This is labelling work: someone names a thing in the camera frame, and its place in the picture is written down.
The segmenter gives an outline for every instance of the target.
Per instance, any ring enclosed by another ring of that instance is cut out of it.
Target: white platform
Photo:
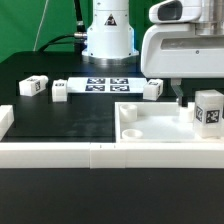
[[[143,93],[145,78],[69,78],[68,93]]]

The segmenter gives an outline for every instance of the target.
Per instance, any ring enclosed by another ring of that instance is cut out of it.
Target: white box
[[[163,93],[163,80],[150,79],[144,86],[143,99],[156,101]]]
[[[12,105],[0,106],[0,141],[14,121]]]
[[[46,89],[48,78],[45,75],[31,76],[19,82],[19,90],[21,96],[34,96]]]
[[[221,137],[224,96],[216,90],[195,94],[194,131],[202,138]]]
[[[55,80],[52,86],[52,100],[53,102],[67,101],[67,80]]]

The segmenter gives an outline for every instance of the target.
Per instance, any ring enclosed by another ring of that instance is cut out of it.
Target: white robot
[[[129,0],[93,0],[93,23],[87,31],[83,60],[119,65],[136,61],[138,55],[129,25]]]
[[[153,78],[224,77],[224,0],[167,0],[153,6],[141,71]]]

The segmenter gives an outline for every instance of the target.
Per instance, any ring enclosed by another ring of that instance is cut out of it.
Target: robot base
[[[82,59],[85,62],[98,64],[98,65],[126,65],[126,64],[134,64],[139,61],[139,53],[138,51],[134,52],[132,56],[126,58],[96,58],[92,56],[85,55],[83,52]]]

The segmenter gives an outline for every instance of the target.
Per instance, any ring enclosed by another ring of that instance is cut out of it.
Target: black tabletop surface
[[[19,81],[46,75],[47,89],[20,96]],[[138,64],[99,66],[74,53],[21,52],[0,65],[0,104],[13,104],[15,122],[3,142],[114,142],[114,102],[142,101],[142,94],[69,94],[53,103],[54,80],[69,77],[143,77]]]
[[[47,90],[19,96],[18,81],[34,73],[48,75]],[[0,64],[0,105],[13,104],[15,114],[3,141],[114,141],[114,102],[141,95],[73,94],[52,103],[50,94],[55,79],[120,73],[142,77],[137,65],[102,68],[72,53],[12,55]],[[223,224],[223,211],[222,169],[0,170],[1,224]]]

